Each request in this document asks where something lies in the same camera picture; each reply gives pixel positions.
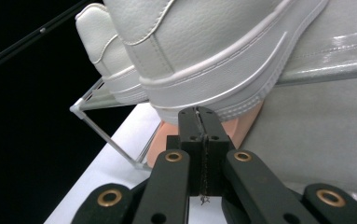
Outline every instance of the shoe midsole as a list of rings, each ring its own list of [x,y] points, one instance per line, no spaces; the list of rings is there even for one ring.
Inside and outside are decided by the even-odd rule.
[[[122,104],[138,104],[147,100],[144,89],[138,82],[138,71],[131,66],[118,74],[102,77],[104,85],[115,99]]]
[[[326,2],[282,1],[250,33],[210,60],[160,80],[140,79],[152,106],[172,123],[179,110],[194,105],[215,110],[221,120],[251,109],[271,90],[296,40]]]

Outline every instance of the black metal bracket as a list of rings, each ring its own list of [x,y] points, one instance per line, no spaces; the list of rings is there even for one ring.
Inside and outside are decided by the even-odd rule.
[[[303,196],[286,188],[251,151],[236,150],[210,109],[179,115],[179,135],[168,136],[147,182],[94,190],[73,223],[187,223],[189,196],[222,197],[227,223],[357,223],[357,202],[325,184]]]

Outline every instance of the pink foam pad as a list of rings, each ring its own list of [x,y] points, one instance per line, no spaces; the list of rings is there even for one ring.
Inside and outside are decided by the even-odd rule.
[[[225,132],[230,136],[235,148],[239,148],[254,120],[256,119],[262,103],[251,109],[248,113],[229,121],[222,122]],[[166,150],[167,135],[178,135],[178,126],[162,121],[157,129],[154,139],[149,146],[146,156],[147,163],[153,167],[160,152]]]

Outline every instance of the black background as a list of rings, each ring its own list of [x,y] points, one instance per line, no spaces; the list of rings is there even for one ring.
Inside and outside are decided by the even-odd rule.
[[[78,1],[0,1],[0,51]],[[74,17],[0,65],[0,223],[42,223],[105,145],[69,111],[100,78]],[[88,112],[112,134],[132,106]]]

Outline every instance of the white platform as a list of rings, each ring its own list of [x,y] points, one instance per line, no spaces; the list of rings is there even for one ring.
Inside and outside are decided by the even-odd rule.
[[[112,139],[130,156],[136,158],[159,122],[156,111],[149,104],[137,105]],[[147,179],[149,175],[149,171],[135,169],[107,144],[45,223],[71,223],[79,206],[94,189],[101,185],[116,183],[131,189]],[[189,223],[226,223],[221,210],[221,199],[211,198],[210,201],[201,205],[199,198],[191,198]]]

